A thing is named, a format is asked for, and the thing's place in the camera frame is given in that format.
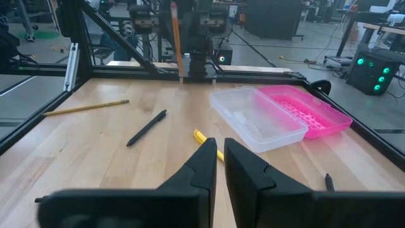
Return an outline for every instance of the black pen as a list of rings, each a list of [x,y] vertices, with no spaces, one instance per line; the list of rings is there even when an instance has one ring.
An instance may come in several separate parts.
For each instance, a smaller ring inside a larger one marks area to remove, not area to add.
[[[333,180],[329,174],[327,174],[325,177],[325,183],[327,185],[327,191],[335,191],[335,188],[333,187]]]
[[[136,135],[134,135],[127,143],[127,146],[132,146],[138,141],[149,129],[153,127],[154,124],[162,120],[166,116],[166,110],[161,111],[153,120],[151,120],[142,130],[140,130]]]

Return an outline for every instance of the concrete floor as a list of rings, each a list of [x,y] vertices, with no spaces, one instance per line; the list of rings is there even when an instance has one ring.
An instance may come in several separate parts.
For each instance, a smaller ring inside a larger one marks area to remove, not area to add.
[[[113,16],[114,14],[122,16],[123,13],[127,13],[126,10],[111,10]],[[355,44],[358,43],[362,35],[361,24],[357,26],[359,27],[359,35],[354,39],[353,44],[351,42],[346,44],[345,50],[342,53],[343,56],[353,56],[353,53],[356,51]],[[53,24],[39,24],[39,27],[42,30],[53,30]],[[307,65],[291,64],[278,58],[282,55],[285,59],[302,61],[306,58],[313,60],[319,57],[318,61],[321,62],[324,55],[335,55],[340,44],[340,37],[343,34],[343,26],[336,28],[337,25],[334,23],[301,22],[297,33],[304,35],[304,40],[294,38],[291,42],[261,40],[239,27],[234,27],[234,30],[278,67],[286,67],[301,72],[309,81],[329,80],[332,83],[330,97],[370,128],[405,129],[405,121],[403,120],[403,117],[405,117],[405,98],[396,100],[387,93],[383,96],[366,96],[357,89],[347,85],[345,80],[334,77],[328,71],[313,70],[308,68]],[[11,33],[16,34],[21,31],[23,31],[23,27],[20,24],[11,24]],[[233,65],[269,67],[267,62],[236,35],[232,34],[229,40],[228,44],[234,50],[232,57]],[[41,63],[66,63],[66,60],[63,60],[63,58],[67,54],[52,51],[51,47],[68,47],[69,45],[70,40],[64,37],[57,37],[51,40],[37,39],[35,43],[28,43],[22,40],[19,50],[24,54],[36,54],[35,60]],[[152,42],[152,46],[155,58],[157,58],[158,50],[156,43]],[[113,60],[112,55],[105,63],[111,60]],[[332,61],[329,61],[327,64],[336,65]],[[24,79],[22,76],[0,75],[0,91],[1,88],[8,87],[10,84],[22,79]],[[62,87],[63,78],[36,76],[12,91],[8,91],[3,95],[0,94],[0,137],[7,134],[16,125],[33,114],[34,111],[56,97],[62,91]],[[396,79],[391,82],[388,91],[396,96],[401,96],[405,92],[399,86]],[[382,134],[382,136],[405,151],[405,134]]]

